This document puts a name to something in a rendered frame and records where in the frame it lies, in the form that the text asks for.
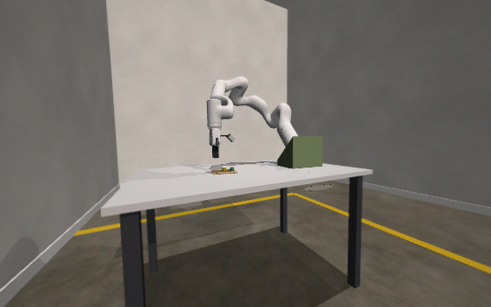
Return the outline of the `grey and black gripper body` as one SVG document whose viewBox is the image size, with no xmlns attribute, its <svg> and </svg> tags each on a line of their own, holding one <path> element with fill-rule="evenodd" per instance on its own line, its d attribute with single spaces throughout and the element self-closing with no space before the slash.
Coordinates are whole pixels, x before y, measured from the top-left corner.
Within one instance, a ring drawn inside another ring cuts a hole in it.
<svg viewBox="0 0 491 307">
<path fill-rule="evenodd" d="M 216 145 L 216 138 L 220 145 L 220 129 L 221 128 L 209 128 L 210 129 L 210 146 Z"/>
</svg>

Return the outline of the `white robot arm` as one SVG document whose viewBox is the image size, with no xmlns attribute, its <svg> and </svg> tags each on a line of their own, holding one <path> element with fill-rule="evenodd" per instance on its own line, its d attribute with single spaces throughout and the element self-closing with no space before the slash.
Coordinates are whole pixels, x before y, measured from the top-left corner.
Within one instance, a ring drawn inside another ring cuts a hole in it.
<svg viewBox="0 0 491 307">
<path fill-rule="evenodd" d="M 243 76 L 231 80 L 216 80 L 214 82 L 210 100 L 207 100 L 207 124 L 209 128 L 222 127 L 222 119 L 231 119 L 234 115 L 234 106 L 246 105 L 255 109 L 271 128 L 277 128 L 281 140 L 286 147 L 293 136 L 298 136 L 290 124 L 291 109 L 285 104 L 278 104 L 269 114 L 267 104 L 258 96 L 243 97 L 248 88 L 248 81 Z M 231 91 L 229 98 L 225 92 Z"/>
</svg>

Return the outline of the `tan square mat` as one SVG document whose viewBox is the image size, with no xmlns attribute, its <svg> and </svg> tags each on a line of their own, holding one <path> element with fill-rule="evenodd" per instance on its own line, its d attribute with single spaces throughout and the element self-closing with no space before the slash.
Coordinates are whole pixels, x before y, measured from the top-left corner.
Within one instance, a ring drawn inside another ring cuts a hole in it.
<svg viewBox="0 0 491 307">
<path fill-rule="evenodd" d="M 221 175 L 221 174 L 235 174 L 237 173 L 236 170 L 234 171 L 230 171 L 230 169 L 226 169 L 226 171 L 222 171 L 222 169 L 218 169 L 218 170 L 211 170 L 213 175 Z"/>
</svg>

